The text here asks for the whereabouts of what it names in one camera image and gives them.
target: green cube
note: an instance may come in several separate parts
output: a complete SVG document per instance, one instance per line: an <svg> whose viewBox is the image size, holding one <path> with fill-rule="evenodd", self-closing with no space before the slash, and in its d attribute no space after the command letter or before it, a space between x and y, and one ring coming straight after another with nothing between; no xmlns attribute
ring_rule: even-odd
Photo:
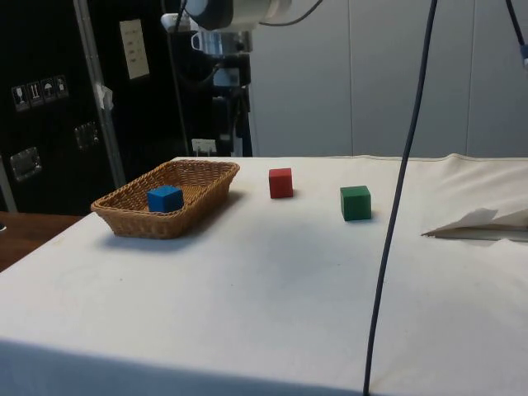
<svg viewBox="0 0 528 396"><path fill-rule="evenodd" d="M341 189L341 212L345 221L372 219L370 192L366 186Z"/></svg>

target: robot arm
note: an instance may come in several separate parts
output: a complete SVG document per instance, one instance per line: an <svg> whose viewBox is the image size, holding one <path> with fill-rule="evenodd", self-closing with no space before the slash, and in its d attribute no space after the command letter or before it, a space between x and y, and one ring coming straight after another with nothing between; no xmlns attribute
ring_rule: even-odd
<svg viewBox="0 0 528 396"><path fill-rule="evenodd" d="M190 0L186 11L208 31L252 31L286 12L291 0Z"/></svg>
<svg viewBox="0 0 528 396"><path fill-rule="evenodd" d="M182 26L197 32L192 41L195 50L222 59L251 53L252 31L290 6L291 0L188 0ZM166 14L163 26L174 32L177 19L177 14Z"/></svg>

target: wooden block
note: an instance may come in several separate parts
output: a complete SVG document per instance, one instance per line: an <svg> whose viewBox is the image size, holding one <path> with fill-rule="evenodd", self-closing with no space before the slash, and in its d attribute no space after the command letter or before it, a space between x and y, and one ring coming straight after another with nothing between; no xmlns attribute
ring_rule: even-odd
<svg viewBox="0 0 528 396"><path fill-rule="evenodd" d="M151 212L171 213L183 208L183 191L173 186L162 186L149 191L148 209Z"/></svg>
<svg viewBox="0 0 528 396"><path fill-rule="evenodd" d="M294 196L294 184L290 168L270 170L270 195L273 200Z"/></svg>
<svg viewBox="0 0 528 396"><path fill-rule="evenodd" d="M372 219L370 191L367 186L343 187L341 212L345 221Z"/></svg>

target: wooden table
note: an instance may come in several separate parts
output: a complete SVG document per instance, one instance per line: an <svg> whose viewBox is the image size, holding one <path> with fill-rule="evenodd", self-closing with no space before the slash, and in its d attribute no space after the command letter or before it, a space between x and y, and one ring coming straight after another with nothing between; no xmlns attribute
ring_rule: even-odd
<svg viewBox="0 0 528 396"><path fill-rule="evenodd" d="M0 272L62 233L82 217L0 212Z"/></svg>

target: white wall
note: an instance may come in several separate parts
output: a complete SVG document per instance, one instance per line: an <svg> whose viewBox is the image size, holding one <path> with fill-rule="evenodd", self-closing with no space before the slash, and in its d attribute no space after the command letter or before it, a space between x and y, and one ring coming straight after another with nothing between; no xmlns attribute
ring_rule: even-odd
<svg viewBox="0 0 528 396"><path fill-rule="evenodd" d="M289 19L312 0L295 2ZM528 2L514 0L528 37ZM430 2L326 0L255 34L257 155L399 155ZM504 0L440 0L414 156L528 156L528 75Z"/></svg>

